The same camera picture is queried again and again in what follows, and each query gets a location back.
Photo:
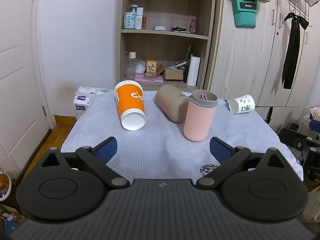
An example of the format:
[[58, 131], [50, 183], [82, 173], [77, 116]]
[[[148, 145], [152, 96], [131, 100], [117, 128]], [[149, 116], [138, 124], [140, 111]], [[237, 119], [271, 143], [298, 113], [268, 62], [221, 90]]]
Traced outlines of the pink tumbler grey lid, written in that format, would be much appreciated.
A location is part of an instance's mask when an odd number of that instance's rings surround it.
[[217, 96], [207, 90], [194, 90], [189, 96], [184, 122], [184, 136], [194, 142], [202, 141], [209, 129], [217, 108]]

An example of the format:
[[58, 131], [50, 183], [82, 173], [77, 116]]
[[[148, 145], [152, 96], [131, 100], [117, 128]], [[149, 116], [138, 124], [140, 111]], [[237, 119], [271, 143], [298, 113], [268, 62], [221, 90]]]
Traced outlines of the white paper towel roll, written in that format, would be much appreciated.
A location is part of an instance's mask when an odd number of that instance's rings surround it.
[[188, 76], [187, 76], [187, 85], [195, 86], [197, 82], [197, 77], [199, 73], [201, 58], [198, 56], [192, 55], [190, 58]]

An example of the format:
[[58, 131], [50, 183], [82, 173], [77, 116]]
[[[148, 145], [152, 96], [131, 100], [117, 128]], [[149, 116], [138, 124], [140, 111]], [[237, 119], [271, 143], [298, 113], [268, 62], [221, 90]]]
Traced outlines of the orange coco paper cup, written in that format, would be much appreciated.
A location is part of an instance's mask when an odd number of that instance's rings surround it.
[[121, 125], [128, 131], [141, 129], [146, 123], [142, 86], [133, 80], [119, 82], [114, 97]]

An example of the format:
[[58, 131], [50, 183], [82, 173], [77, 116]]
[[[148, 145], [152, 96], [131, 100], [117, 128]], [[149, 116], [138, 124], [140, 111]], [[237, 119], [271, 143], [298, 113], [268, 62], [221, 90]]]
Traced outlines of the small cardboard box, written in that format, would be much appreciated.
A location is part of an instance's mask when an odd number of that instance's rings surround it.
[[165, 69], [164, 79], [165, 80], [183, 80], [184, 71], [181, 69]]

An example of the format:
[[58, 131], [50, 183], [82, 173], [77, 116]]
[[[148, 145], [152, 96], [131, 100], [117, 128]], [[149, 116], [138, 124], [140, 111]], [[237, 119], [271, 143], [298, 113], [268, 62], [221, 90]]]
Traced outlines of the teal wipes canister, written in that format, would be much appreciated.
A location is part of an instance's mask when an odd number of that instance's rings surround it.
[[126, 12], [123, 21], [124, 29], [135, 29], [136, 28], [136, 13]]

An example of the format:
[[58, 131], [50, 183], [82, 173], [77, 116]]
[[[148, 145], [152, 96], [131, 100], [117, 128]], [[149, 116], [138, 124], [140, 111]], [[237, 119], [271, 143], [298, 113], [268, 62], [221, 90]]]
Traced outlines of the pink small bottle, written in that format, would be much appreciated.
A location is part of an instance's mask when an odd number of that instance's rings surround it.
[[191, 22], [189, 24], [189, 31], [192, 34], [196, 34], [197, 33], [197, 23], [196, 23], [196, 17], [192, 17], [191, 18]]

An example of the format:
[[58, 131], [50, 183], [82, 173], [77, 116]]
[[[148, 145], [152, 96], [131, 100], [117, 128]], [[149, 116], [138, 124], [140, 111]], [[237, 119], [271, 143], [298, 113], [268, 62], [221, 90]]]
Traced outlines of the wooden wardrobe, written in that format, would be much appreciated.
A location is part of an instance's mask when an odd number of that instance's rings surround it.
[[[250, 94], [259, 107], [306, 107], [319, 61], [319, 6], [304, 0], [259, 3], [254, 28], [238, 28], [233, 0], [217, 0], [215, 45], [208, 88], [222, 99]], [[282, 81], [291, 20], [304, 17], [291, 88]]]

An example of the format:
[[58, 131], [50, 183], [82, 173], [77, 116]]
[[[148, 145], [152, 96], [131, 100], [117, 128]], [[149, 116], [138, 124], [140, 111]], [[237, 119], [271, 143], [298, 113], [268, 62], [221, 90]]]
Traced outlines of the clear bottle cream cap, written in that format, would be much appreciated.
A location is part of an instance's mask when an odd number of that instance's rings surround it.
[[129, 79], [134, 78], [136, 73], [136, 52], [130, 51], [127, 55], [127, 69], [126, 69], [126, 77]]

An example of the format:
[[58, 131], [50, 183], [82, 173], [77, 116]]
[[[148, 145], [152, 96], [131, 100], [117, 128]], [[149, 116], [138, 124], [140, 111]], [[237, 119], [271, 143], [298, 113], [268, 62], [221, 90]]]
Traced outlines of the pink flat box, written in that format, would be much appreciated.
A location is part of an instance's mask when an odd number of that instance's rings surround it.
[[144, 74], [136, 74], [134, 80], [136, 82], [163, 83], [163, 76], [146, 77]]

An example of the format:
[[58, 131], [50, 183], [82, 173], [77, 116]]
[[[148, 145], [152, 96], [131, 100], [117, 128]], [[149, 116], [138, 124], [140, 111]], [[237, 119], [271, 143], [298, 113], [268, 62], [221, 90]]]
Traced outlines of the orange floral tea box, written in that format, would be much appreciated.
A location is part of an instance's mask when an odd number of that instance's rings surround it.
[[157, 72], [157, 61], [148, 59], [146, 62], [146, 72], [147, 73], [156, 73]]

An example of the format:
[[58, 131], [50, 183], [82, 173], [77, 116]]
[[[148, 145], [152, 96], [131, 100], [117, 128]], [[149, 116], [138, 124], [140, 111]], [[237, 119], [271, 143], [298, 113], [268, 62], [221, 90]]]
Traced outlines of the small white cup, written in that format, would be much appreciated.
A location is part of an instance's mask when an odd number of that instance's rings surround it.
[[136, 74], [144, 74], [146, 71], [146, 62], [144, 61], [139, 61], [136, 64], [136, 69], [135, 69], [135, 73]]

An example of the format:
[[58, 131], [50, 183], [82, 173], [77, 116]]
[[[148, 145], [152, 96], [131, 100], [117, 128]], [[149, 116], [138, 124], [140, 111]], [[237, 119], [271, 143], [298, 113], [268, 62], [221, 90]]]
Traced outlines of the white pump bottle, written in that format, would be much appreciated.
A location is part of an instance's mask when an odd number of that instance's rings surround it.
[[130, 8], [131, 8], [131, 12], [134, 12], [136, 14], [135, 29], [138, 29], [138, 30], [142, 29], [144, 8], [140, 7], [137, 4], [131, 4]]

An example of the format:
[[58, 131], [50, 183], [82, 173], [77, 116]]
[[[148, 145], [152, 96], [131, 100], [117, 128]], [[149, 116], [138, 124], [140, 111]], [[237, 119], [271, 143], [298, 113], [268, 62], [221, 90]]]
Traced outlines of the black ribbon bow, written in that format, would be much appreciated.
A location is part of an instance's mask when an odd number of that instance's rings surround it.
[[309, 26], [309, 22], [305, 18], [293, 12], [285, 17], [285, 21], [288, 19], [291, 19], [291, 30], [281, 76], [284, 89], [291, 89], [293, 85], [300, 50], [300, 28], [306, 30]]

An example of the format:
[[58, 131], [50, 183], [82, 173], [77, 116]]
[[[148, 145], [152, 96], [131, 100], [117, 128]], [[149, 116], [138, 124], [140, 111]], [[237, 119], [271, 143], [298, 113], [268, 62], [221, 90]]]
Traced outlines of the white patterned tablecloth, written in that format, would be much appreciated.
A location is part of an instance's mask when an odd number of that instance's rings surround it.
[[94, 147], [114, 137], [118, 149], [108, 167], [127, 180], [198, 180], [219, 166], [209, 150], [210, 139], [218, 137], [231, 146], [245, 146], [253, 152], [264, 153], [275, 147], [299, 178], [303, 177], [298, 160], [257, 112], [235, 115], [219, 100], [206, 139], [192, 142], [184, 137], [182, 124], [171, 122], [163, 114], [155, 103], [155, 95], [154, 91], [144, 93], [146, 124], [137, 131], [122, 127], [112, 90], [92, 97], [63, 143], [62, 152]]

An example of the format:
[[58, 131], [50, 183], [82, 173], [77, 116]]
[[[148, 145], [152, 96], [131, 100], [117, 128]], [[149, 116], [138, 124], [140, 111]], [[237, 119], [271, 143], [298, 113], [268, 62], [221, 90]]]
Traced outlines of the beige brown tumbler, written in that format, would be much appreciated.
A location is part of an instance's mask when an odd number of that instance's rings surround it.
[[156, 93], [155, 101], [172, 122], [185, 121], [189, 99], [175, 86], [162, 86]]

